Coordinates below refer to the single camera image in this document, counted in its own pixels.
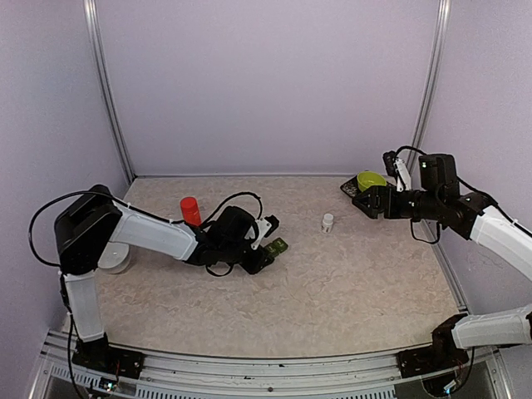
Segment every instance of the small white bottle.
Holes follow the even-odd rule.
[[[333,228],[333,221],[334,221],[334,216],[332,216],[331,214],[325,214],[323,216],[323,220],[322,220],[322,232],[323,233],[331,232],[331,229]]]

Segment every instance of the light purple wall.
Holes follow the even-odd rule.
[[[532,2],[453,2],[424,150],[532,227]],[[475,313],[532,303],[532,283],[452,232],[442,244]],[[532,392],[532,350],[505,351],[517,398]]]
[[[27,225],[44,202],[71,190],[126,180],[112,144],[81,1],[0,6],[0,390],[17,399],[47,329],[65,312],[57,271],[33,259]],[[52,221],[35,234],[57,259]]]
[[[438,2],[98,2],[139,175],[383,170],[410,142]]]

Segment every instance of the green object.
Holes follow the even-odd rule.
[[[266,249],[270,255],[276,258],[288,249],[288,244],[286,244],[283,239],[278,238],[266,245],[264,249]]]
[[[386,185],[386,180],[378,173],[366,170],[357,175],[358,189],[366,191],[372,185]]]

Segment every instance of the black mount bracket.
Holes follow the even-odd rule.
[[[144,365],[144,357],[141,352],[109,346],[105,335],[92,342],[78,339],[72,363],[97,372],[138,380]]]
[[[109,242],[122,213],[114,206],[104,185],[91,187],[57,216],[54,224],[59,263],[64,274],[76,276],[98,268],[98,259]]]
[[[439,372],[469,361],[467,351],[458,349],[452,338],[452,328],[467,316],[456,314],[445,320],[432,332],[432,344],[428,347],[408,349],[397,354],[401,377],[415,377],[430,372]]]

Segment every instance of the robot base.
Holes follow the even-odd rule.
[[[72,363],[117,377],[139,379],[144,354],[118,347],[110,347],[107,335],[92,342],[76,343]]]
[[[408,349],[397,354],[399,369],[403,378],[420,376],[430,372],[439,372],[448,368],[466,364],[467,352],[458,349],[452,337],[452,328],[467,316],[456,314],[445,320],[432,332],[432,344],[429,347]]]

